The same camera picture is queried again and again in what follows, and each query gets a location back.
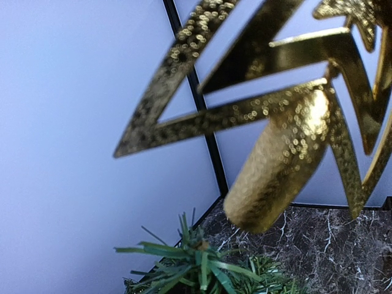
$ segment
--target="pale blue wall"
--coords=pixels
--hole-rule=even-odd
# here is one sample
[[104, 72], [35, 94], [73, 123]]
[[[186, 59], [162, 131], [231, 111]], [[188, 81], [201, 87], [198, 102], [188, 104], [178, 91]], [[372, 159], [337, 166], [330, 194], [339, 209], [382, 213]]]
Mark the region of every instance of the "pale blue wall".
[[[123, 293], [219, 196], [204, 138], [112, 157], [173, 40], [162, 1], [0, 4], [0, 293]], [[185, 83], [165, 117], [195, 111]]]
[[[241, 0], [240, 4], [229, 16], [228, 20], [224, 23], [214, 40], [209, 43], [197, 61], [196, 70], [200, 81], [206, 77], [221, 55], [232, 44], [235, 37], [240, 33], [241, 28], [246, 24], [247, 20], [251, 17], [254, 10], [261, 2], [261, 0]], [[185, 21], [188, 18], [189, 12], [193, 9], [193, 6], [196, 5], [196, 3], [198, 3], [198, 0], [176, 0], [176, 5], [182, 21]], [[316, 32], [321, 29], [337, 28], [342, 26], [344, 22], [343, 17], [323, 21], [313, 19], [312, 11], [317, 3], [318, 1], [313, 0], [304, 1], [303, 5], [287, 22], [276, 39], [283, 39], [307, 32]], [[378, 52], [380, 48], [380, 36], [381, 31], [379, 29], [377, 32], [375, 53], [369, 54], [363, 47], [357, 28], [355, 27], [354, 29], [354, 37], [363, 57], [367, 74], [369, 75], [369, 80], [372, 84], [376, 73], [379, 55]], [[256, 81], [245, 83], [244, 85], [231, 87], [207, 95], [206, 103], [207, 106], [211, 107], [230, 100], [240, 99], [248, 95], [274, 91], [285, 86], [295, 85], [297, 83], [320, 78], [325, 71], [325, 67], [326, 63], [323, 62], [313, 66], [279, 73], [272, 77], [261, 78]], [[346, 117], [348, 117], [348, 124], [355, 144], [360, 172], [362, 177], [364, 177], [370, 166], [372, 157], [364, 155], [354, 109], [342, 77], [334, 81], [334, 85], [338, 98], [341, 101], [343, 111], [346, 114]], [[216, 137], [219, 145], [219, 151], [222, 156], [229, 186], [233, 184], [237, 174], [265, 125], [266, 121], [255, 122], [253, 124], [217, 133]], [[392, 160], [390, 160], [390, 163], [387, 166], [372, 197], [369, 199], [367, 206], [381, 206], [385, 201], [385, 197], [392, 195], [392, 184], [389, 180], [392, 177], [391, 161]], [[307, 186], [303, 189], [295, 201], [297, 203], [319, 205], [347, 205], [343, 185], [330, 148], [328, 148], [326, 156], [320, 164], [316, 174], [311, 178]]]

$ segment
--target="dark brown marble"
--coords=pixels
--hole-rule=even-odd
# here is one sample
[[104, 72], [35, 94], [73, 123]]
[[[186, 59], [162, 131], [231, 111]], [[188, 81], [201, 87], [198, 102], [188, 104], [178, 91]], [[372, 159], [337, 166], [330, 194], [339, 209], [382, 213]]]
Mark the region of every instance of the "dark brown marble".
[[265, 234], [241, 231], [219, 203], [203, 221], [212, 246], [241, 249], [228, 260], [264, 254], [309, 293], [392, 293], [391, 211], [363, 211], [351, 220], [346, 209], [290, 207]]

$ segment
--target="gold star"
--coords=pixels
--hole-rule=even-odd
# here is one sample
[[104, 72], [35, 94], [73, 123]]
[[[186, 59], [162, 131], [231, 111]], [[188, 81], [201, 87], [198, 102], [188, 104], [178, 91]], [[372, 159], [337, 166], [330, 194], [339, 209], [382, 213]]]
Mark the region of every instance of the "gold star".
[[368, 52], [375, 45], [375, 12], [372, 0], [323, 0], [313, 11], [313, 17], [321, 20], [329, 17], [351, 17], [357, 25]]
[[377, 0], [375, 2], [375, 19], [382, 28], [379, 64], [373, 86], [373, 99], [375, 109], [379, 116], [379, 123], [383, 122], [388, 101], [392, 90], [392, 2], [389, 0]]

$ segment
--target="glittery gold surface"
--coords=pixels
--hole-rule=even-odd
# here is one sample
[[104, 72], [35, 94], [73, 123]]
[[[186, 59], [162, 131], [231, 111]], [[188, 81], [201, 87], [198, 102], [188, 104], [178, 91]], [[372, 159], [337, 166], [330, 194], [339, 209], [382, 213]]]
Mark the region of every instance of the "glittery gold surface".
[[239, 0], [203, 0], [195, 7], [141, 98], [115, 157], [158, 145], [146, 131], [148, 126], [154, 127], [200, 53], [237, 3]]
[[351, 17], [360, 30], [367, 51], [375, 45], [375, 12], [373, 0], [323, 0], [314, 10], [319, 20], [329, 17]]
[[224, 201], [231, 222], [265, 232], [312, 176], [325, 153], [334, 110], [324, 89], [292, 87], [282, 95], [284, 109], [271, 117]]
[[[341, 28], [273, 40], [303, 0], [266, 0], [237, 42], [200, 85], [211, 92], [255, 78], [328, 61], [323, 78], [158, 124], [178, 86], [218, 27], [238, 1], [205, 0], [158, 68], [129, 123], [115, 156], [121, 157], [204, 134], [213, 134], [268, 119], [235, 184], [225, 199], [228, 218], [245, 230], [265, 232], [298, 195], [330, 145], [353, 218], [379, 181], [392, 151], [392, 117], [365, 179], [344, 114], [332, 87], [342, 74], [355, 109], [365, 154], [370, 154], [385, 119], [392, 85], [392, 3], [389, 0], [324, 0], [314, 17], [345, 15]], [[373, 90], [352, 36], [358, 26], [368, 51], [374, 49], [375, 25], [382, 28], [382, 46]]]

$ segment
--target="star point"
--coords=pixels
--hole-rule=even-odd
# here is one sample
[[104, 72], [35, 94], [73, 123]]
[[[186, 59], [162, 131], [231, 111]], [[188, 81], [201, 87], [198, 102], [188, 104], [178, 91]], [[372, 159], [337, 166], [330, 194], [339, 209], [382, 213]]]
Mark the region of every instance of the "star point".
[[357, 25], [365, 48], [375, 47], [375, 8], [372, 0], [323, 0], [313, 11], [313, 17], [322, 20], [330, 17], [351, 17]]

